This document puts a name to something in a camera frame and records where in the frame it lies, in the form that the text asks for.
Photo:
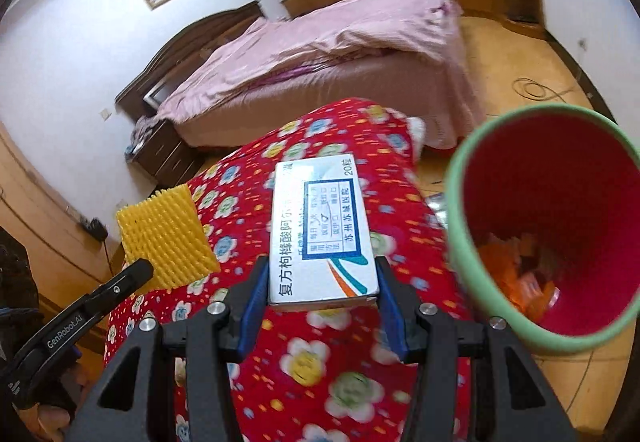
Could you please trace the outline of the dark wooden headboard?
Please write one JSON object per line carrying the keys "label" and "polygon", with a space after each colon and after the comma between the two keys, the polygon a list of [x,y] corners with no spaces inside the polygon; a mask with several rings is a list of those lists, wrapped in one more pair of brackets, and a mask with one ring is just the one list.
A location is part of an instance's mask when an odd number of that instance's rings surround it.
{"label": "dark wooden headboard", "polygon": [[211,14],[168,40],[142,72],[115,99],[131,121],[153,116],[160,105],[222,45],[263,17],[258,0]]}

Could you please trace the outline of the red smiley flower quilt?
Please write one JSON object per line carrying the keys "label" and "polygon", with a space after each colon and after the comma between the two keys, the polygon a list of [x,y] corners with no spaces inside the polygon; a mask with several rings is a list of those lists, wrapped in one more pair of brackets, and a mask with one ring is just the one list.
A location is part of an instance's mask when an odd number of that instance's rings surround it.
{"label": "red smiley flower quilt", "polygon": [[[416,179],[418,127],[396,110],[346,99],[267,132],[189,180],[186,191],[218,269],[174,289],[126,299],[111,315],[105,358],[113,358],[142,319],[186,320],[224,298],[267,253],[283,268],[279,293],[349,291],[352,263],[328,260],[318,270],[295,269],[294,242],[270,237],[277,165],[308,157],[352,155],[374,253],[422,300],[468,319],[470,308],[447,265],[444,235]],[[229,377],[247,441],[396,441],[416,368],[390,350],[374,306],[270,308],[253,352],[230,366]]]}

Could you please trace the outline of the dark wooden nightstand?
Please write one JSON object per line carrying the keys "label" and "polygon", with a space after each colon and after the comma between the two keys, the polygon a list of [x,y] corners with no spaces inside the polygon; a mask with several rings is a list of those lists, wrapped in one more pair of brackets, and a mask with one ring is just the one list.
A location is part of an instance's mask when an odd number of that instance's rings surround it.
{"label": "dark wooden nightstand", "polygon": [[178,135],[171,121],[158,123],[149,135],[130,147],[125,158],[161,188],[185,183],[204,163],[204,155]]}

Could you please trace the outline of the orange foam net bag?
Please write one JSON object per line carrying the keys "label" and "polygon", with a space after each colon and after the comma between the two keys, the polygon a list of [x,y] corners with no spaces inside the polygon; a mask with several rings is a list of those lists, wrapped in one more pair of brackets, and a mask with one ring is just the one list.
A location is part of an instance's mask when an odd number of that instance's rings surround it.
{"label": "orange foam net bag", "polygon": [[559,263],[554,252],[530,233],[507,240],[490,233],[477,251],[509,303],[530,321],[540,323],[560,295],[555,283]]}

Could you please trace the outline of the red bin with green rim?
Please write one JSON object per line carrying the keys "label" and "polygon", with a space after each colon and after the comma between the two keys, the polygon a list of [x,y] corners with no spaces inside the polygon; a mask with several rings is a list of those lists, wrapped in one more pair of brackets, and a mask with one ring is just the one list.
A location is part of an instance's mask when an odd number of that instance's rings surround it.
{"label": "red bin with green rim", "polygon": [[[549,103],[486,121],[446,173],[449,263],[475,308],[530,350],[606,344],[639,313],[639,153],[597,112]],[[530,233],[553,251],[558,300],[539,322],[511,305],[477,248]]]}

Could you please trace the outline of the yellow foam net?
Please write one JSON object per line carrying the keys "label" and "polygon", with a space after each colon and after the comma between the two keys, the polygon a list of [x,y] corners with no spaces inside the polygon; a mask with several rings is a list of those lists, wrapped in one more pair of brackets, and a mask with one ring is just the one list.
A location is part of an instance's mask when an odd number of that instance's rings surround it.
{"label": "yellow foam net", "polygon": [[220,271],[185,184],[120,209],[116,222],[128,265],[145,259],[153,267],[142,294],[176,289]]}

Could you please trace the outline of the clothes on nightstand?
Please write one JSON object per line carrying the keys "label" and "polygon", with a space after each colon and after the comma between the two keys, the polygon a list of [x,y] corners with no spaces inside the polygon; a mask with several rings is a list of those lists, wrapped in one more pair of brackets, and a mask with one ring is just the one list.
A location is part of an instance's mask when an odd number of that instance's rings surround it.
{"label": "clothes on nightstand", "polygon": [[134,129],[132,129],[130,142],[125,150],[125,157],[127,159],[133,158],[144,146],[145,141],[153,135],[158,126],[160,126],[160,121],[155,116],[141,116],[134,124]]}

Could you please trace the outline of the brown mattress bed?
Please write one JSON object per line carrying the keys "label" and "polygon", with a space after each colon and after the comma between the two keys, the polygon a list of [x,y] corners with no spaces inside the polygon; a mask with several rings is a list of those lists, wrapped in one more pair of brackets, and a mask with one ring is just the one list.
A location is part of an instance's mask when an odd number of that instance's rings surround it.
{"label": "brown mattress bed", "polygon": [[424,144],[439,150],[454,147],[485,119],[464,65],[393,52],[246,91],[175,124],[175,129],[192,147],[239,147],[321,106],[350,98],[421,118]]}

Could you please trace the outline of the pink bed cover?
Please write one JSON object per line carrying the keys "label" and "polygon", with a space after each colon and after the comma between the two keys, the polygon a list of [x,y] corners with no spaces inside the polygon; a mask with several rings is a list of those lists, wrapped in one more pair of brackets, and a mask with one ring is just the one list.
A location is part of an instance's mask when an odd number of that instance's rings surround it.
{"label": "pink bed cover", "polygon": [[460,14],[455,0],[342,0],[293,20],[259,18],[216,49],[156,116],[182,124],[270,77],[378,50],[465,66]]}

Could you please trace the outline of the wooden wardrobe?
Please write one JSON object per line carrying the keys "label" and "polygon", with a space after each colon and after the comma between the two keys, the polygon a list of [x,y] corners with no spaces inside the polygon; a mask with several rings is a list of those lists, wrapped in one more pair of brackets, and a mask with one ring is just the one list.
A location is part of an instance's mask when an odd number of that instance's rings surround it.
{"label": "wooden wardrobe", "polygon": [[124,250],[93,239],[77,214],[1,129],[1,226],[26,248],[40,308],[49,318],[122,269]]}

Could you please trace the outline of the black wall charger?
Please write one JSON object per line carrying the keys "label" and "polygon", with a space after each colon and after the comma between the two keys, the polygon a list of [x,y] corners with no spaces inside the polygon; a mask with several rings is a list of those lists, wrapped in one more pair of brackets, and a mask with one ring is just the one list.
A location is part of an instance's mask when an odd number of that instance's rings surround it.
{"label": "black wall charger", "polygon": [[107,228],[98,218],[89,220],[86,217],[82,217],[79,224],[97,242],[104,243],[108,238]]}

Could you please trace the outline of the white blue medicine box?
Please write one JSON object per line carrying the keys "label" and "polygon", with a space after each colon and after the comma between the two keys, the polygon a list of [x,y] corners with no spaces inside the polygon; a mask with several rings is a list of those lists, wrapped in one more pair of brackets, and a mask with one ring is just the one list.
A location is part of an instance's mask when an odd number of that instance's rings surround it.
{"label": "white blue medicine box", "polygon": [[378,295],[356,159],[286,161],[274,171],[269,303],[283,310],[361,305]]}

